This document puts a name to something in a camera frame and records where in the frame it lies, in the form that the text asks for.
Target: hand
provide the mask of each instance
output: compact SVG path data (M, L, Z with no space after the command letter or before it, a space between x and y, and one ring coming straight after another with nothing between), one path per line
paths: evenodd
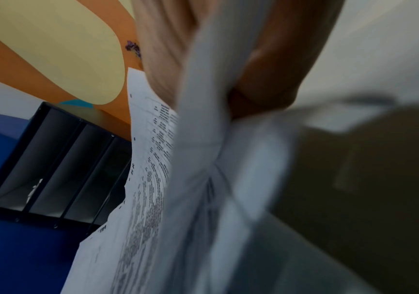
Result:
M143 68L171 107L195 32L224 0L132 0ZM244 72L229 94L234 117L291 105L344 0L277 0Z

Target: purple painted shape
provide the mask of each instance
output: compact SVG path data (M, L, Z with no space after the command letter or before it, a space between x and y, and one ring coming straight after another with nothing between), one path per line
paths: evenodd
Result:
M26 119L0 114L0 134L19 139L28 123Z

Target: orange painted shape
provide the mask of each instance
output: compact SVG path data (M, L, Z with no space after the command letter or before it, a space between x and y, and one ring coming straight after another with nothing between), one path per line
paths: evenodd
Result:
M0 82L52 103L75 99L1 41Z
M124 56L125 76L127 68L143 70L141 60L134 52L127 51L125 45L127 41L138 42L137 32L135 29L135 21L128 11L122 6L118 0L77 0L85 7L90 9L100 19L102 19L116 33L121 43L122 54ZM112 102L104 105L94 105L97 109L102 109L107 113L130 123L130 113L128 110L127 98L127 79L125 79L121 92Z

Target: yellow painted shape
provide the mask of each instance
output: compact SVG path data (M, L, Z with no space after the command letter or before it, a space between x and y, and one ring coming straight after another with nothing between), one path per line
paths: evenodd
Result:
M109 103L124 84L116 34L76 0L0 0L0 41L83 101Z
M135 14L133 13L132 0L119 0L122 6L130 13L130 15L135 19Z

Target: blue wall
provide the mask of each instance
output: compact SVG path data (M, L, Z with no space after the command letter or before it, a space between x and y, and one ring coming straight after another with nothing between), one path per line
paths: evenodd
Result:
M16 142L0 134L0 166ZM0 221L0 294L59 293L82 238L82 232Z

